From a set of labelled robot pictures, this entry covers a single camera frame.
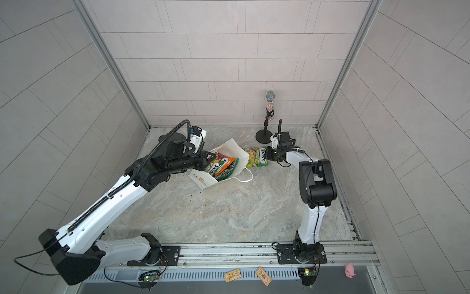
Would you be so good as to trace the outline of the yellow green candy bag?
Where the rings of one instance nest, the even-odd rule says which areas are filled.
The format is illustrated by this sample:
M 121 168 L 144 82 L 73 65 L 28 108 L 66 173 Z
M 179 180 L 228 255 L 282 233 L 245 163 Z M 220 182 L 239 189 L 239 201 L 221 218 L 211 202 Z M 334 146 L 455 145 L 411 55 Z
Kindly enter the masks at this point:
M 268 160 L 266 159 L 265 147 L 247 148 L 245 152 L 248 154 L 247 168 L 250 167 L 265 167 L 268 166 Z

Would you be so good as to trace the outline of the orange pink candy bag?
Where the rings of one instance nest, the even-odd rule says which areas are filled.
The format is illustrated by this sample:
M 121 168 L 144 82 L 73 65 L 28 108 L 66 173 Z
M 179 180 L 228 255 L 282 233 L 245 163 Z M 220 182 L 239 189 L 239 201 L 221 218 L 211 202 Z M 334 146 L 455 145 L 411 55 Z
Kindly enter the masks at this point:
M 224 171 L 234 161 L 235 158 L 217 153 L 216 158 L 208 166 L 208 174 L 215 178 L 215 176 Z

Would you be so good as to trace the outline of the white paper bag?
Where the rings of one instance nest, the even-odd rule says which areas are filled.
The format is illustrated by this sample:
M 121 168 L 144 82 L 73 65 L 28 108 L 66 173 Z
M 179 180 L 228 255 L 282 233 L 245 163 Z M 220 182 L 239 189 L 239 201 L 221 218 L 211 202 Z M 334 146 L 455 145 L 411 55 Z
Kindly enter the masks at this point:
M 233 138 L 213 149 L 215 159 L 208 160 L 203 171 L 193 169 L 188 177 L 201 189 L 207 189 L 218 183 L 235 179 L 240 183 L 253 180 L 253 173 L 247 168 L 249 155 Z

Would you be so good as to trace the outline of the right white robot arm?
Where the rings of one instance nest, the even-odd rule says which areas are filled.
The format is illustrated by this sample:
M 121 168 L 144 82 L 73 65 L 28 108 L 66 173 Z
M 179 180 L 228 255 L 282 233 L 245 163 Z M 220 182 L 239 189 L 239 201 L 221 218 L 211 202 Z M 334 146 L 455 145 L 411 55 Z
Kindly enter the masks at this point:
M 327 258 L 320 243 L 321 224 L 328 208 L 337 199 L 337 188 L 331 162 L 314 159 L 296 145 L 289 132 L 282 131 L 282 120 L 278 131 L 271 137 L 271 146 L 266 153 L 267 160 L 283 167 L 295 167 L 299 172 L 299 193 L 304 203 L 302 222 L 291 245 L 275 242 L 281 265 L 325 264 Z

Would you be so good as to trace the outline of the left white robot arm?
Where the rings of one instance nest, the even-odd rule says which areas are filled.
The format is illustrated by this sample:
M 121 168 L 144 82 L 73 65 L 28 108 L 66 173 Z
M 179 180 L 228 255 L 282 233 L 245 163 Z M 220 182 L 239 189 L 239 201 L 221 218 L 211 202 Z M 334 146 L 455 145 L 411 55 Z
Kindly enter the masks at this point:
M 144 158 L 129 166 L 116 184 L 86 211 L 62 226 L 47 229 L 39 241 L 67 285 L 88 279 L 96 270 L 122 262 L 152 266 L 165 263 L 161 244 L 150 233 L 125 240 L 103 241 L 102 233 L 125 210 L 167 182 L 171 175 L 203 171 L 214 153 L 205 151 L 206 131 L 183 120 Z

